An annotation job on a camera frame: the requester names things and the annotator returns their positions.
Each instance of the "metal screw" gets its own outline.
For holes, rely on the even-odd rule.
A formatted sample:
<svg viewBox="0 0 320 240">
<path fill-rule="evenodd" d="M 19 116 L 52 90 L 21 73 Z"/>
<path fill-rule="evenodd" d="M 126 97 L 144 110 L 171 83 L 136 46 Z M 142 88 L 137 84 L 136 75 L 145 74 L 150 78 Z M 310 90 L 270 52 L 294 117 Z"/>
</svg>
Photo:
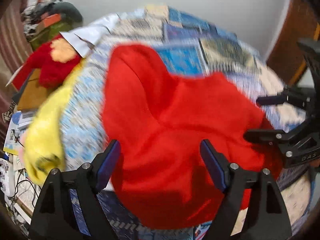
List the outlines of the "metal screw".
<svg viewBox="0 0 320 240">
<path fill-rule="evenodd" d="M 292 157 L 292 151 L 287 151 L 287 152 L 285 153 L 285 155 L 286 155 L 287 157 Z"/>
<path fill-rule="evenodd" d="M 91 164 L 90 163 L 84 163 L 81 165 L 81 167 L 85 170 L 87 170 L 88 168 L 90 168 Z"/>
<path fill-rule="evenodd" d="M 51 170 L 51 174 L 53 174 L 53 175 L 54 175 L 54 174 L 57 174 L 58 171 L 59 171 L 59 170 L 58 170 L 57 168 L 53 168 L 53 169 Z"/>
<path fill-rule="evenodd" d="M 266 174 L 266 175 L 269 175 L 269 174 L 270 174 L 270 170 L 267 169 L 267 168 L 264 168 L 264 169 L 262 170 L 262 172 L 263 172 L 264 174 Z"/>
<path fill-rule="evenodd" d="M 236 164 L 236 163 L 231 163 L 230 164 L 230 168 L 233 169 L 233 170 L 237 170 L 239 168 L 239 165 Z"/>
</svg>

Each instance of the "yellow cloth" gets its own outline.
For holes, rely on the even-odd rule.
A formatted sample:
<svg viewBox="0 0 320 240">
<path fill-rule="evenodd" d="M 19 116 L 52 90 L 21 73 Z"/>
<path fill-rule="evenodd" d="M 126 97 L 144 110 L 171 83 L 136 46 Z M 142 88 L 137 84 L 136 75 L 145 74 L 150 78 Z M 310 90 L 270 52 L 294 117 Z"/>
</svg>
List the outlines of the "yellow cloth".
<svg viewBox="0 0 320 240">
<path fill-rule="evenodd" d="M 64 170 L 59 120 L 69 102 L 73 86 L 83 65 L 84 61 L 81 61 L 68 75 L 63 85 L 40 106 L 27 130 L 23 161 L 30 179 L 38 185 L 44 184 L 51 169 Z"/>
</svg>

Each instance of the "black clamp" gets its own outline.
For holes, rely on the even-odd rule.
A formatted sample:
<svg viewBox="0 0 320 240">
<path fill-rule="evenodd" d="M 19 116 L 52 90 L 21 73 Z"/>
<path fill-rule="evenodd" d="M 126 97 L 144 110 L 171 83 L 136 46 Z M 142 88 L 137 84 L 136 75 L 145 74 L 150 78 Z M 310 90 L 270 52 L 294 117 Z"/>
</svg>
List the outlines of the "black clamp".
<svg viewBox="0 0 320 240">
<path fill-rule="evenodd" d="M 229 163 L 209 140 L 201 142 L 200 153 L 214 185 L 225 194 L 204 240 L 285 240 L 292 235 L 287 209 L 270 170 L 247 171 Z M 252 192 L 244 226 L 240 233 L 230 236 L 244 190 L 249 188 Z"/>
<path fill-rule="evenodd" d="M 215 186 L 225 194 L 206 239 L 285 240 L 291 236 L 284 201 L 268 169 L 261 172 L 243 170 L 217 153 L 208 140 L 201 142 L 200 153 Z M 84 163 L 75 171 L 52 169 L 33 213 L 30 238 L 118 240 L 96 194 L 106 187 L 119 155 L 120 144 L 112 140 L 105 152 L 98 154 L 92 163 Z M 70 199 L 71 188 L 77 190 L 91 236 L 79 231 Z M 252 193 L 244 227 L 241 233 L 230 237 L 246 188 L 251 188 Z"/>
<path fill-rule="evenodd" d="M 320 42 L 300 40 L 299 47 L 311 69 L 315 89 L 286 87 L 276 96 L 259 97 L 257 104 L 280 105 L 288 103 L 306 111 L 306 119 L 293 130 L 248 130 L 244 138 L 252 143 L 278 146 L 284 168 L 291 168 L 320 158 Z"/>
</svg>

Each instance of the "wooden door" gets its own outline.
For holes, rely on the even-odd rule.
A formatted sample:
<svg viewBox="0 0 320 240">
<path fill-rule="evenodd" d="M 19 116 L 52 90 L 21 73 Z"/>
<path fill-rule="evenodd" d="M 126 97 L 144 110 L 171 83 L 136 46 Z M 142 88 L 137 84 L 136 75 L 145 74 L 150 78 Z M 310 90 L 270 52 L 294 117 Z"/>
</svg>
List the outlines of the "wooden door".
<svg viewBox="0 0 320 240">
<path fill-rule="evenodd" d="M 287 18 L 267 65 L 287 84 L 296 83 L 306 66 L 297 46 L 300 38 L 318 39 L 320 27 L 312 9 L 302 0 L 291 0 Z"/>
</svg>

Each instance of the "striped curtain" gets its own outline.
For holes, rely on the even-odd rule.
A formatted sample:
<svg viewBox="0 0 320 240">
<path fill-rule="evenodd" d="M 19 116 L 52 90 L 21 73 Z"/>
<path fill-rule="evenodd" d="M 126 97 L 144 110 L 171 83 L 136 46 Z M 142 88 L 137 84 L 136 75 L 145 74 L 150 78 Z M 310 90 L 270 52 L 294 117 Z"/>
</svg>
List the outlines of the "striped curtain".
<svg viewBox="0 0 320 240">
<path fill-rule="evenodd" d="M 25 0 L 12 0 L 0 19 L 0 113 L 8 110 L 11 97 L 16 92 L 11 85 L 5 85 L 32 53 L 20 18 L 20 10 L 24 4 Z M 4 124 L 0 120 L 0 151 L 3 149 L 7 129 L 8 123 Z"/>
</svg>

